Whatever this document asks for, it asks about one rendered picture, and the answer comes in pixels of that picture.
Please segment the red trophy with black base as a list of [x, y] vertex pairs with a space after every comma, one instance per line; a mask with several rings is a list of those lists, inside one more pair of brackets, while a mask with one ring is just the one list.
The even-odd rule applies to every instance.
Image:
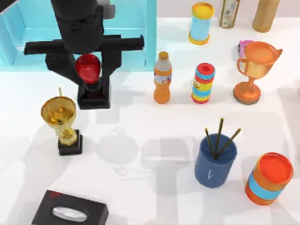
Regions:
[[77, 102], [82, 110], [110, 108], [109, 77], [101, 77], [101, 62], [93, 54], [81, 55], [75, 68], [83, 84], [78, 86]]

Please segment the light blue rack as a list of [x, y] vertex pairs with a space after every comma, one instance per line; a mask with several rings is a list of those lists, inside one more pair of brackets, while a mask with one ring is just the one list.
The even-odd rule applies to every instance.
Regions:
[[[113, 19], [104, 20], [106, 35], [143, 36], [142, 51], [124, 51], [120, 71], [150, 71], [156, 60], [157, 1], [110, 0]], [[46, 71], [45, 55], [23, 54], [26, 42], [59, 39], [50, 0], [18, 0], [0, 13], [0, 72]]]

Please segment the gold trophy with black base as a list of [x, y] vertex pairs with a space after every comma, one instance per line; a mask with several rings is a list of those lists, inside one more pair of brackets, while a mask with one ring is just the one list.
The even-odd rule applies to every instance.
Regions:
[[60, 156], [80, 155], [83, 152], [83, 136], [80, 130], [71, 128], [76, 119], [75, 102], [62, 94], [47, 100], [41, 107], [41, 117], [58, 137]]

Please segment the orange bottle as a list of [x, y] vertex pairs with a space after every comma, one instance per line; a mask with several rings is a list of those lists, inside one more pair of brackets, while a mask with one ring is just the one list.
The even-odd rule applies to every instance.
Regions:
[[172, 81], [172, 64], [169, 61], [168, 52], [160, 52], [154, 66], [154, 100], [159, 104], [165, 104], [170, 99], [169, 86]]

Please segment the light blue can yellow ends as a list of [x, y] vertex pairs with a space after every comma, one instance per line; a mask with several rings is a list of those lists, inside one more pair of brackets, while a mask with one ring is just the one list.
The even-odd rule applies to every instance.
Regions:
[[214, 7], [207, 2], [197, 2], [192, 6], [192, 20], [189, 41], [195, 45], [204, 45], [210, 35], [210, 21], [214, 15]]

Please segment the red blue yellow striped can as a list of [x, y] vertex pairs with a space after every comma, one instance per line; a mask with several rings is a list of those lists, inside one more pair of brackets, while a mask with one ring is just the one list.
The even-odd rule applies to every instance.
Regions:
[[215, 76], [215, 68], [209, 63], [201, 63], [195, 69], [191, 98], [195, 103], [204, 104], [210, 98]]

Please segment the glass bottle with pale label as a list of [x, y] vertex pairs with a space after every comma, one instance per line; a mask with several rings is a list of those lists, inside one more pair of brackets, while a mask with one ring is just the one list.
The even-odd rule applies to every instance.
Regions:
[[223, 0], [219, 18], [221, 28], [230, 29], [234, 27], [239, 5], [240, 0]]

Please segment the dark stick with yellow tip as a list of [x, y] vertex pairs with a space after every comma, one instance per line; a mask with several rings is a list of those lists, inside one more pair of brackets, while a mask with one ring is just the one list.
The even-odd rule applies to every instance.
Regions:
[[226, 143], [224, 144], [224, 146], [221, 148], [221, 150], [217, 153], [217, 157], [219, 157], [219, 156], [224, 152], [224, 150], [228, 147], [228, 145], [229, 145], [230, 143], [233, 142], [234, 138], [235, 138], [240, 132], [241, 132], [241, 128], [238, 128], [238, 129], [236, 130], [236, 132], [232, 135], [232, 137], [229, 139], [229, 141], [226, 142]]
[[215, 158], [215, 152], [214, 152], [214, 149], [213, 149], [211, 140], [210, 140], [210, 134], [209, 134], [207, 128], [205, 128], [204, 130], [205, 130], [205, 133], [206, 133], [206, 137], [207, 137], [207, 139], [208, 139], [208, 143], [209, 143], [211, 155], [212, 155], [213, 158]]
[[223, 128], [223, 122], [224, 122], [224, 118], [221, 118], [219, 127], [218, 127], [217, 139], [216, 139], [216, 146], [215, 146], [215, 153], [214, 153], [215, 159], [217, 159], [217, 157], [218, 157], [218, 146], [219, 146], [220, 135], [221, 135], [222, 128]]

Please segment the pink and purple packet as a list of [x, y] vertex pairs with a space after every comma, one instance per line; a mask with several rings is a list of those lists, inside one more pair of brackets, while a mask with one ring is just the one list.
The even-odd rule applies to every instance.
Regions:
[[246, 47], [246, 45], [252, 43], [253, 40], [241, 40], [237, 46], [237, 50], [239, 53], [239, 57], [243, 58], [244, 57], [244, 48]]

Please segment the black tissue box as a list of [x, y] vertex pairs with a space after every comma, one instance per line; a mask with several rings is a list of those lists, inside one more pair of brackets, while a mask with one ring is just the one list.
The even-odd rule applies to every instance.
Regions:
[[[87, 214], [83, 223], [60, 219], [52, 214], [56, 206], [68, 207]], [[105, 225], [109, 211], [106, 204], [47, 190], [31, 222], [32, 225]]]

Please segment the grey tissue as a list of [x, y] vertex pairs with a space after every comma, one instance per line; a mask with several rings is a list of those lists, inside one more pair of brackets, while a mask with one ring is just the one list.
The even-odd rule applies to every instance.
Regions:
[[60, 219], [71, 221], [71, 222], [78, 222], [83, 223], [87, 220], [87, 214], [71, 209], [68, 207], [56, 206], [52, 209], [52, 214]]

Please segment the dark blue pen cup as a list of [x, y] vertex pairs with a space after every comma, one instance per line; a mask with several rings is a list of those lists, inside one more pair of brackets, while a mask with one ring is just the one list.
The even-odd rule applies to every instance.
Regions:
[[236, 156], [237, 147], [234, 142], [231, 142], [215, 159], [211, 154], [207, 137], [203, 138], [195, 162], [196, 179], [208, 188], [217, 188], [223, 185]]

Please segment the tan cylindrical bottle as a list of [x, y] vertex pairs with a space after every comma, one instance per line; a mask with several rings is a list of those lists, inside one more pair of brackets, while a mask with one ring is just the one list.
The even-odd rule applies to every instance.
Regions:
[[259, 0], [252, 28], [258, 32], [270, 31], [280, 0]]

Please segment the orange can with blue band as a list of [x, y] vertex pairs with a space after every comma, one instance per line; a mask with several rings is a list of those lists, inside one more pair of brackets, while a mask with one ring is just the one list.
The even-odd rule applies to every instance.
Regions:
[[290, 160], [277, 152], [259, 157], [245, 184], [247, 197], [255, 204], [272, 204], [293, 177]]

